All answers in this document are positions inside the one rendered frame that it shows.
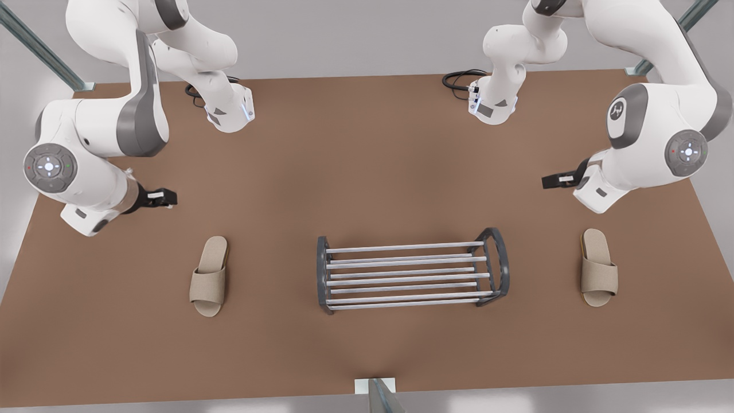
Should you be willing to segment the grey metal shoe rack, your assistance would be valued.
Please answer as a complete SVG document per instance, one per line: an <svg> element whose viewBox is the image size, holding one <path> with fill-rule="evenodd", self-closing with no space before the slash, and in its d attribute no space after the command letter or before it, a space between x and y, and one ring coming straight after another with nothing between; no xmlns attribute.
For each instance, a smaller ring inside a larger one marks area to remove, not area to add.
<svg viewBox="0 0 734 413"><path fill-rule="evenodd" d="M473 304L510 289L506 245L496 227L475 240L333 248L317 241L317 297L328 315L341 310Z"/></svg>

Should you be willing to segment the beige slipper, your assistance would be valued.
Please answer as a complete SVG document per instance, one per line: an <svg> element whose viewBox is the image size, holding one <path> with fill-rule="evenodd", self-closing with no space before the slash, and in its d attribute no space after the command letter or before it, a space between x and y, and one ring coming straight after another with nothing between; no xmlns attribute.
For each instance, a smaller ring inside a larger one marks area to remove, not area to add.
<svg viewBox="0 0 734 413"><path fill-rule="evenodd" d="M580 244L580 292L587 305L604 306L619 288L619 271L611 261L607 238L600 230L588 228L582 233Z"/></svg>
<svg viewBox="0 0 734 413"><path fill-rule="evenodd" d="M204 317L218 314L225 300L228 241L215 236L204 245L198 267L193 271L189 302Z"/></svg>

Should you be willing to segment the silver frame post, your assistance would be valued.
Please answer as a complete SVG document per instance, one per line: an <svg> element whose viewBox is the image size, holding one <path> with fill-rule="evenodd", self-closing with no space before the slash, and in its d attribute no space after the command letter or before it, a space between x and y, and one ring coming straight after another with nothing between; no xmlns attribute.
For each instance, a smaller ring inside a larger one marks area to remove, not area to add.
<svg viewBox="0 0 734 413"><path fill-rule="evenodd" d="M396 379L354 379L354 394L367 395L369 413L406 413L396 397Z"/></svg>
<svg viewBox="0 0 734 413"><path fill-rule="evenodd" d="M0 0L0 25L44 63L75 92L94 91L95 82L84 82L42 39Z"/></svg>
<svg viewBox="0 0 734 413"><path fill-rule="evenodd" d="M640 45L631 45L630 52L642 60L626 68L629 76L647 76L655 69L663 81L677 84L695 82L707 71L690 42L689 30L723 0L692 0L679 18L670 16L663 7L651 7L649 24L634 27L635 34L650 35Z"/></svg>

